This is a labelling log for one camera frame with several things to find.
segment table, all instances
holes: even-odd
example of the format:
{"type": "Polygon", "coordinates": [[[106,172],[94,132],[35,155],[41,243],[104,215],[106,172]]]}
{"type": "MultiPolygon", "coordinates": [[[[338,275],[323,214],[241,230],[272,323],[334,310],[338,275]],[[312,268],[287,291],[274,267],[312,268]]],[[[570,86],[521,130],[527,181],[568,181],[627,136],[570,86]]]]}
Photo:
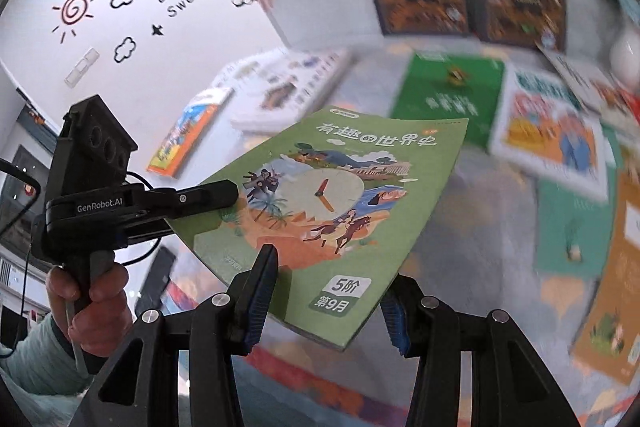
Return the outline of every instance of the table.
{"type": "MultiPolygon", "coordinates": [[[[540,54],[487,46],[475,39],[386,38],[354,47],[354,64],[327,103],[387,116],[413,49],[484,54],[549,69],[540,54]]],[[[229,123],[241,105],[239,92],[178,180],[168,184],[167,178],[154,177],[152,183],[196,184],[241,155],[251,137],[229,123]]],[[[179,252],[166,298],[171,311],[188,309],[224,289],[177,237],[167,238],[165,244],[179,252]]],[[[583,424],[615,425],[640,389],[640,377],[626,388],[572,360],[568,349],[596,281],[539,275],[532,268],[535,245],[534,180],[481,150],[465,147],[401,272],[414,277],[426,295],[435,295],[457,311],[486,315],[496,308],[507,310],[583,424]]],[[[236,374],[250,382],[252,393],[259,391],[273,403],[302,413],[307,419],[299,425],[312,418],[318,425],[396,427],[404,425],[416,368],[416,359],[402,359],[391,346],[378,309],[343,353],[268,318],[261,343],[248,359],[237,361],[236,374]]],[[[460,426],[468,425],[470,406],[470,356],[463,355],[460,426]]],[[[279,425],[288,423],[280,418],[279,425]]]]}

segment handle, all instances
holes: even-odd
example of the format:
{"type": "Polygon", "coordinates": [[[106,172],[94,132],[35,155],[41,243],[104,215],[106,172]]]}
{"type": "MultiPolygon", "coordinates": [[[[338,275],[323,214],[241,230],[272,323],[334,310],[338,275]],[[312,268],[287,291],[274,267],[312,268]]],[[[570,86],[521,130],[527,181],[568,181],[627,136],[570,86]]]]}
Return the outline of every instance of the handle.
{"type": "MultiPolygon", "coordinates": [[[[89,290],[92,283],[100,275],[108,272],[113,267],[115,253],[113,250],[101,250],[89,255],[72,256],[64,269],[76,280],[80,288],[80,297],[75,302],[66,304],[66,322],[71,325],[74,317],[84,310],[92,300],[89,290]]],[[[76,369],[81,375],[97,375],[107,359],[96,357],[82,350],[76,342],[71,342],[76,357],[76,369]]]]}

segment human hand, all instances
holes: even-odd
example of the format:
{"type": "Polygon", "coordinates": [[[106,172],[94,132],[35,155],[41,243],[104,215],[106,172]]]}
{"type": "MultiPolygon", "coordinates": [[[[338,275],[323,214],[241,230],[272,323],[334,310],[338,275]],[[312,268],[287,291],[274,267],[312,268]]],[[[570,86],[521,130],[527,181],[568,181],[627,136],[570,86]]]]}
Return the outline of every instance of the human hand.
{"type": "Polygon", "coordinates": [[[67,327],[65,301],[78,300],[80,290],[66,271],[53,268],[47,275],[46,284],[49,306],[53,319],[66,338],[78,342],[84,351],[92,355],[110,356],[133,324],[124,293],[128,281],[127,269],[121,264],[114,264],[92,284],[89,296],[93,302],[76,314],[67,327]]]}

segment white vase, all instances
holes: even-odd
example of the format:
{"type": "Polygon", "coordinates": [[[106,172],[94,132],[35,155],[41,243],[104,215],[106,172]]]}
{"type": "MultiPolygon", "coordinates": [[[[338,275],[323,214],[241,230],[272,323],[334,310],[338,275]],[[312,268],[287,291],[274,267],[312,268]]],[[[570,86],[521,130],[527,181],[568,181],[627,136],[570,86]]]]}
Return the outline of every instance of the white vase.
{"type": "Polygon", "coordinates": [[[631,92],[640,88],[640,28],[625,17],[625,25],[610,52],[611,73],[631,92]]]}

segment silver screw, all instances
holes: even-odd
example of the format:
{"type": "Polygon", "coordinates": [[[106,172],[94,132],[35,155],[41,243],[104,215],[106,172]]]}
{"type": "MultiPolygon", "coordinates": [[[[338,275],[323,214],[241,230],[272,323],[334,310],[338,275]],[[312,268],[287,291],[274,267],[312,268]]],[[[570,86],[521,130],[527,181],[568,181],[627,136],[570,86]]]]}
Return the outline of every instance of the silver screw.
{"type": "Polygon", "coordinates": [[[229,304],[230,300],[231,300],[231,297],[229,297],[228,294],[216,293],[211,298],[211,304],[213,304],[214,306],[226,306],[227,304],[229,304]]]}
{"type": "Polygon", "coordinates": [[[432,297],[431,295],[427,295],[426,297],[423,297],[422,299],[420,299],[420,304],[422,304],[423,308],[427,308],[428,310],[434,310],[439,306],[440,301],[438,301],[435,297],[432,297]]]}
{"type": "Polygon", "coordinates": [[[504,324],[509,320],[509,314],[504,310],[494,310],[491,312],[491,316],[496,322],[500,322],[500,324],[504,324]]]}
{"type": "Polygon", "coordinates": [[[142,321],[146,322],[147,324],[151,324],[152,322],[158,320],[159,316],[160,312],[158,310],[147,310],[142,314],[142,321]]]}

